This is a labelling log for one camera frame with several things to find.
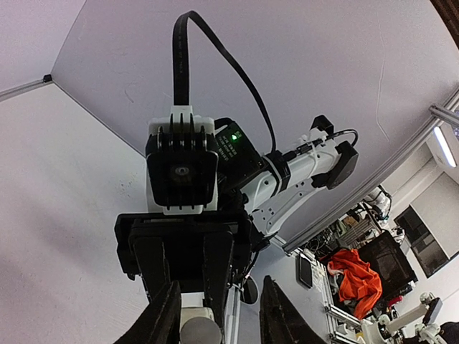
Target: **white robotic arm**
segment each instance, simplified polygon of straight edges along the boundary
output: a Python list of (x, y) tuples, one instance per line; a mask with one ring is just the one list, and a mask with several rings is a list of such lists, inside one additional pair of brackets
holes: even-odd
[(364, 201), (373, 208), (377, 221), (387, 222), (392, 207), (392, 197), (382, 186), (374, 188), (372, 192), (364, 197)]
[(396, 319), (390, 320), (387, 315), (380, 316), (376, 322), (363, 319), (361, 329), (364, 333), (365, 343), (390, 343), (389, 338), (384, 337), (382, 332), (386, 332), (392, 337), (405, 326), (423, 317), (422, 322), (415, 326), (419, 341), (426, 341), (428, 344), (446, 344), (440, 335), (441, 327), (434, 323), (442, 305), (440, 298), (425, 292), (420, 296), (420, 304), (417, 307)]
[(323, 140), (323, 143), (288, 162), (290, 179), (285, 190), (281, 191), (278, 187), (280, 183), (277, 181), (281, 176), (272, 161), (266, 157), (271, 169), (261, 173), (242, 188), (248, 198), (245, 210), (252, 214), (256, 227), (265, 236), (277, 233), (294, 211), (324, 189), (312, 187), (311, 177), (328, 173), (340, 157), (335, 142), (326, 140), (326, 136), (326, 132), (313, 128), (309, 136), (304, 135), (298, 140), (294, 149), (318, 139)]

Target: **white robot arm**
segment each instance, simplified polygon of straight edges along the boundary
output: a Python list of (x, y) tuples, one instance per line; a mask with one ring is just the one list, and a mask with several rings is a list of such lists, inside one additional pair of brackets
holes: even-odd
[(252, 214), (256, 227), (265, 236), (277, 233), (294, 211), (325, 188), (313, 188), (310, 179), (312, 176), (328, 173), (339, 160), (340, 154), (336, 150), (335, 142), (326, 140), (326, 136), (326, 132), (313, 128), (308, 136), (304, 135), (298, 140), (295, 148), (318, 139), (323, 140), (323, 144), (288, 162), (290, 179), (285, 190), (280, 190), (281, 183), (278, 181), (281, 176), (272, 161), (266, 157), (271, 170), (261, 173), (242, 188), (248, 198), (245, 210)]
[[(213, 119), (193, 115), (191, 106), (173, 106), (171, 117), (153, 120), (149, 125), (149, 133), (150, 136), (159, 137), (159, 132), (168, 133), (174, 126), (191, 125), (195, 131), (204, 128), (206, 133), (218, 135)], [(276, 151), (274, 155), (263, 156), (266, 169), (240, 189), (245, 195), (245, 211), (253, 217), (255, 226), (266, 237), (276, 234), (285, 220), (313, 195), (325, 187), (334, 188), (339, 185), (354, 170), (357, 152), (347, 141), (337, 145), (333, 140), (337, 134), (332, 133), (330, 127), (332, 128), (325, 116), (317, 117), (309, 133), (299, 138), (287, 153)], [(221, 149), (218, 151), (220, 155), (223, 154)], [(186, 179), (193, 173), (187, 164), (174, 168), (170, 174), (175, 180)], [(159, 206), (153, 197), (155, 193), (152, 186), (154, 184), (148, 174), (146, 192), (149, 212), (191, 215), (217, 210), (217, 179), (212, 201), (196, 206)]]
[(392, 207), (392, 197), (382, 186), (374, 188), (364, 197), (364, 201), (372, 207), (377, 221), (387, 223)]
[(420, 304), (417, 307), (396, 319), (390, 320), (387, 315), (382, 315), (376, 322), (363, 319), (361, 329), (364, 333), (365, 343), (387, 344), (389, 338), (385, 338), (382, 332), (387, 332), (392, 337), (405, 326), (423, 317), (422, 322), (415, 326), (419, 341), (426, 341), (428, 344), (446, 344), (440, 335), (441, 327), (434, 323), (442, 305), (440, 298), (425, 292), (420, 296)]

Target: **metal pole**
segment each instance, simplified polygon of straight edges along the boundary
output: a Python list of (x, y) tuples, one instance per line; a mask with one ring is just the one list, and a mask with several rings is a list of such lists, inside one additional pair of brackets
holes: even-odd
[(241, 313), (241, 291), (233, 285), (228, 293), (227, 318), (225, 320), (224, 336), (226, 344), (237, 344), (239, 321)]
[(17, 95), (21, 95), (22, 93), (29, 92), (48, 84), (49, 82), (44, 82), (43, 80), (36, 80), (33, 82), (29, 82), (28, 84), (21, 85), (15, 88), (11, 88), (10, 90), (6, 90), (0, 92), (0, 102), (7, 100), (9, 98), (16, 97)]
[(444, 120), (446, 123), (450, 123), (453, 127), (459, 127), (459, 115), (446, 107), (434, 104), (429, 108), (429, 110), (433, 117)]
[(353, 340), (351, 338), (346, 337), (345, 335), (342, 335), (340, 332), (335, 332), (330, 335), (330, 339), (333, 343), (339, 343), (339, 344), (359, 344), (356, 340)]
[(333, 317), (336, 317), (337, 319), (341, 320), (342, 322), (346, 323), (347, 325), (350, 325), (354, 328), (360, 328), (360, 321), (350, 315), (350, 314), (347, 314), (346, 312), (340, 310), (339, 308), (333, 306), (333, 305), (327, 305), (325, 306), (325, 311), (333, 316)]

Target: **orange jacket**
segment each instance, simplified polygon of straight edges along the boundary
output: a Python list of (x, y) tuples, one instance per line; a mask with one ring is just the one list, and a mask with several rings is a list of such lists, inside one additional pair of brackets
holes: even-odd
[(356, 249), (342, 249), (332, 256), (331, 269), (344, 271), (344, 279), (339, 288), (339, 300), (360, 300), (354, 316), (362, 319), (372, 310), (382, 295), (381, 279), (370, 269), (370, 264), (360, 260)]

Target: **white ceiling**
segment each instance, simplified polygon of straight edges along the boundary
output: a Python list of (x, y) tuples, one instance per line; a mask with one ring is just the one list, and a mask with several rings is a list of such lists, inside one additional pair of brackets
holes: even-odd
[(51, 72), (85, 0), (2, 0), (0, 92)]
[[(459, 80), (459, 51), (429, 0), (89, 0), (52, 71), (56, 82), (143, 151), (147, 122), (172, 104), (171, 34), (198, 11), (257, 85), (278, 147), (323, 113), (356, 128), (360, 153), (341, 186), (314, 197), (285, 223), (286, 238), (346, 199), (429, 119)], [(260, 152), (270, 139), (250, 93), (189, 24), (195, 113), (231, 117)]]

